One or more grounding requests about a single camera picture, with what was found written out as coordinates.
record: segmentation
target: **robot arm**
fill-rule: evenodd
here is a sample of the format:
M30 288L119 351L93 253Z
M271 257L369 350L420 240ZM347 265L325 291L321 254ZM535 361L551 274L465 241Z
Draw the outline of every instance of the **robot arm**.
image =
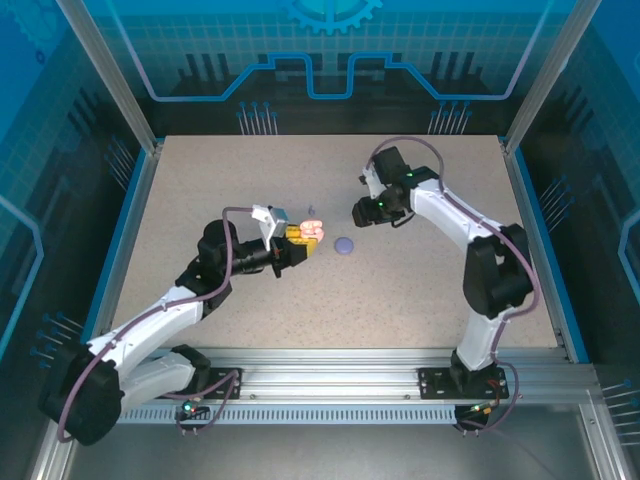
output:
M518 225L505 227L486 218L447 191L483 223L471 220L445 198L437 173L427 167L411 169L395 147L375 155L360 180L368 186L369 196L353 207L356 226L390 223L397 227L407 213L419 215L466 254L463 292L471 311L464 337L452 357L452 376L458 379L458 390L464 395L473 372L493 368L491 345L502 318L532 291L518 260L483 223L500 230L528 259L526 234Z
M252 217L260 222L260 239L240 243L235 226L229 223L232 275L259 273L271 266L279 278L283 269L306 260L323 237L321 222L308 221L300 227L289 225L286 213L281 209L256 205ZM204 229L198 242L198 256L178 277L175 286L145 312L218 289L224 281L226 258L223 222L216 220ZM142 362L176 333L208 316L231 291L231 284L228 284L219 295L208 300L159 309L144 320L138 320L139 323L117 342L114 341L116 335L136 319L90 340L86 345L62 345L41 393L40 409L58 421L71 387L87 365L108 345L112 348L86 377L65 425L66 430L83 445L98 441L123 412L148 400L168 392L187 389L195 393L203 390L209 383L209 361L186 345L174 348L157 360Z

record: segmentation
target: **mounting plate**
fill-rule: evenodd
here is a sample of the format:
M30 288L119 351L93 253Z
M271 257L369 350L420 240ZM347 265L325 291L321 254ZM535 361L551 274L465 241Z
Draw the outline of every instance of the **mounting plate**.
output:
M240 387L242 385L242 369L240 368L211 368L209 370L209 381L207 382L207 385L213 385L214 383L219 382L232 370L238 371L238 377L236 378L236 384L233 387L233 391L231 392L229 400L238 400L240 398ZM204 398L208 400L222 400L227 394L228 389L229 384L225 383L220 388L217 388L213 392L205 395Z
M509 398L509 387L504 370L497 367L493 370L495 374L491 378L499 383L504 383L498 391L500 399ZM465 395L461 395L453 377L451 377L449 368L418 368L420 398L422 400L455 400L457 398L493 400L496 398L496 392L487 384L491 378L475 384L470 383Z

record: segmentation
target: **small purple object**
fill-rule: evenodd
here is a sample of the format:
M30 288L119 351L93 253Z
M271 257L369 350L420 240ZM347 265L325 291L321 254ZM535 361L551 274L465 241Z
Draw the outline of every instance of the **small purple object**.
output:
M340 255L349 255L353 252L353 240L347 237L340 237L336 240L334 247Z

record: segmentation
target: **beige tabletop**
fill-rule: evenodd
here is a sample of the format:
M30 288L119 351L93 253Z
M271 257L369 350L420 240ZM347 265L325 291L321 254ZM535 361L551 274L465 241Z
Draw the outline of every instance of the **beige tabletop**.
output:
M371 151L387 135L167 137L118 303L114 326L133 318L173 285L210 221L225 206L284 208L293 223L312 205L325 223L316 253L276 280L271 271L233 277L233 294L198 325L169 342L195 347L453 347L469 307L464 255L427 220L401 229L356 228L353 204ZM521 223L494 136L424 137L442 153L446 183L468 204L504 224ZM424 147L401 142L413 168L437 167ZM236 214L240 241L257 223ZM351 238L339 255L334 241ZM504 346L556 346L542 303L507 328Z

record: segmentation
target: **blue gear graphic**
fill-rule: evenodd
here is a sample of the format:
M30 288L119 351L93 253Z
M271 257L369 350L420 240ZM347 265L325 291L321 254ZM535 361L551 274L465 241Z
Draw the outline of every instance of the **blue gear graphic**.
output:
M55 0L0 0L4 4L2 11L13 14L26 35L36 48L43 49L54 39L58 30L58 10Z
M290 20L297 20L301 28L311 27L313 33L324 31L332 35L336 30L347 33L349 27L360 28L363 19L373 18L373 9L382 7L382 0L328 0L333 5L333 15L323 11L326 2L318 0L283 0L282 7ZM335 19L335 15L345 18Z

